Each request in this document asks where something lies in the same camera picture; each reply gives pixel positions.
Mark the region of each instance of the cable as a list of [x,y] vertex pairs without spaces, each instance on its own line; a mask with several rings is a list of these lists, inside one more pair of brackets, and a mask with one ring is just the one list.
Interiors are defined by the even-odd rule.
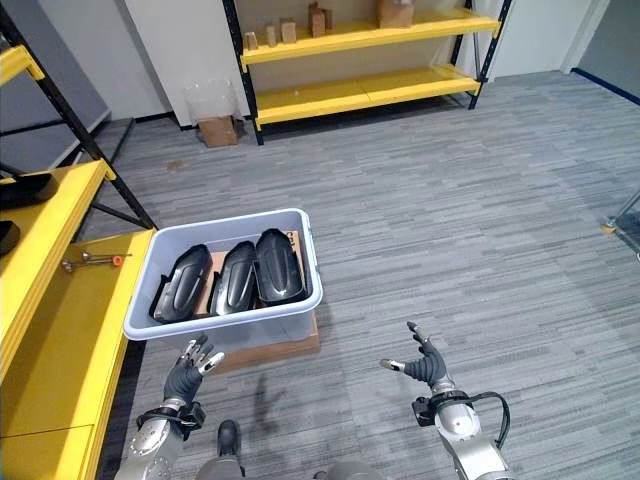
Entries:
[[469,397],[464,400],[446,400],[438,405],[436,409],[436,413],[439,413],[444,407],[451,405],[468,405],[477,402],[478,400],[486,400],[487,398],[497,398],[502,403],[502,424],[500,425],[500,434],[498,435],[498,439],[495,440],[496,446],[498,450],[502,449],[505,440],[507,439],[507,434],[509,433],[509,428],[511,426],[511,413],[509,411],[509,404],[504,399],[502,395],[496,392],[484,392],[473,397]]

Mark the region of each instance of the plastic bin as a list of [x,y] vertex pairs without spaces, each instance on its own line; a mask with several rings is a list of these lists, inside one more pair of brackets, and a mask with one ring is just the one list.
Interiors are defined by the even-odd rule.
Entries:
[[[228,251],[243,240],[255,243],[264,230],[274,227],[299,232],[308,292],[305,300],[166,325],[149,315],[160,275],[169,274],[176,258],[187,248],[204,243],[210,251]],[[322,285],[309,217],[302,210],[292,208],[180,225],[164,228],[154,235],[129,304],[124,333],[131,340],[160,339],[177,348],[183,348],[189,339],[205,333],[216,350],[225,352],[303,340],[311,335],[313,309],[321,299]]]

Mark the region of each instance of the small wooden object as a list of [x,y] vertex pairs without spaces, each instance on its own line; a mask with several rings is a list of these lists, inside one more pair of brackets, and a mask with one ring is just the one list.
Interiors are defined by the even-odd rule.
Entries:
[[333,10],[330,8],[323,8],[324,13],[324,28],[326,30],[333,30]]
[[318,2],[309,5],[309,31],[313,38],[322,37],[326,33],[324,10],[318,8]]
[[281,18],[280,31],[282,43],[296,43],[296,22],[293,21],[293,18]]
[[278,37],[276,36],[276,27],[273,26],[273,23],[267,23],[265,27],[267,34],[267,44],[270,47],[275,47],[278,44]]
[[247,32],[244,34],[244,44],[247,50],[258,49],[258,39],[256,38],[256,32]]

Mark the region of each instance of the shelf upright post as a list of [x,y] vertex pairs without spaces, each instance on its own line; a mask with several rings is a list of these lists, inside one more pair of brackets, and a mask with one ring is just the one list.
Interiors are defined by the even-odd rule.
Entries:
[[256,140],[258,141],[258,145],[263,145],[264,139],[262,138],[262,131],[260,129],[260,125],[257,122],[258,103],[256,101],[256,93],[253,89],[253,82],[251,81],[251,73],[249,72],[249,66],[242,64],[243,40],[242,31],[240,30],[240,22],[238,21],[238,12],[236,11],[236,5],[234,3],[234,0],[222,0],[222,4],[224,6],[225,16],[227,17],[227,25],[229,26],[229,34],[231,35],[233,50],[236,54],[238,69],[240,70],[242,86],[247,97],[247,103],[249,104],[249,112],[251,113],[253,130],[256,133]]
[[[67,102],[66,98],[64,98],[64,96],[62,95],[62,93],[60,92],[60,90],[58,89],[54,81],[51,79],[46,69],[42,66],[42,63],[35,56],[35,54],[33,53],[33,50],[31,50],[31,47],[29,46],[27,41],[24,39],[24,37],[22,36],[22,34],[20,33],[16,25],[13,23],[13,20],[11,20],[11,17],[9,17],[9,14],[6,12],[6,10],[2,5],[0,5],[0,31],[2,31],[2,35],[5,37],[5,39],[7,40],[7,42],[9,42],[11,46],[15,47],[18,45],[23,45],[27,49],[27,51],[29,52],[33,60],[38,64],[38,66],[44,73],[44,78],[40,80],[36,80],[35,82],[38,84],[42,92],[49,99],[49,101],[51,102],[51,105],[54,106],[54,108],[56,109],[56,111],[58,112],[62,120],[64,120],[64,122],[71,129],[71,131],[76,136],[76,138],[80,140],[80,144],[91,156],[91,158],[94,160],[102,159],[105,162],[107,162],[107,164],[109,164],[109,161],[106,155],[102,152],[102,150],[96,143],[93,136],[82,124],[82,122],[74,112],[73,108],[71,108],[71,105],[69,105],[69,102]],[[127,203],[127,205],[129,205],[131,210],[133,210],[133,212],[140,219],[139,222],[132,222],[132,223],[136,223],[136,225],[142,225],[144,226],[144,228],[148,228],[148,229],[149,228],[157,229],[158,227],[156,226],[156,224],[153,222],[153,220],[151,219],[149,214],[146,212],[144,207],[140,204],[140,202],[138,202],[138,199],[135,197],[133,192],[129,190],[129,187],[127,186],[126,183],[124,183],[124,181],[122,180],[122,177],[120,177],[120,175],[118,175],[118,173],[115,171],[115,169],[113,168],[113,165],[109,164],[109,167],[111,168],[111,170],[115,175],[115,178],[111,180],[111,183],[113,184],[117,192],[120,194],[120,196]],[[125,214],[117,212],[116,210],[113,210],[113,209],[111,210],[112,210],[111,212],[112,215],[115,215],[124,220],[130,221],[129,219],[131,217],[128,217]]]
[[[465,0],[464,8],[471,9],[471,0]],[[454,67],[456,66],[456,62],[458,61],[458,54],[460,53],[460,46],[462,45],[463,36],[463,34],[456,35],[456,41],[453,44],[453,51],[451,52],[451,60],[449,60],[449,63]]]
[[496,47],[498,46],[500,35],[502,35],[502,30],[504,29],[504,22],[507,19],[507,14],[509,13],[509,7],[511,7],[511,0],[504,0],[502,2],[502,8],[500,9],[500,15],[498,16],[498,21],[500,22],[500,28],[498,29],[498,33],[491,39],[491,43],[489,43],[489,49],[487,50],[487,54],[484,57],[482,70],[480,71],[480,75],[476,79],[478,82],[480,82],[480,86],[478,87],[478,91],[475,93],[475,95],[471,95],[469,110],[473,110],[474,108],[476,108],[476,103],[478,102],[478,97],[480,96],[482,87],[487,82],[487,73],[489,72],[491,61],[493,60],[493,54],[495,53]]

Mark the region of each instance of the clear plastic bag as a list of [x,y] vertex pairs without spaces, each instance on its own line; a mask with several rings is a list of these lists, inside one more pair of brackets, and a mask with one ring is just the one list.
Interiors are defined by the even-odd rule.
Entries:
[[191,124],[207,117],[238,115],[238,101],[228,79],[194,82],[183,89]]

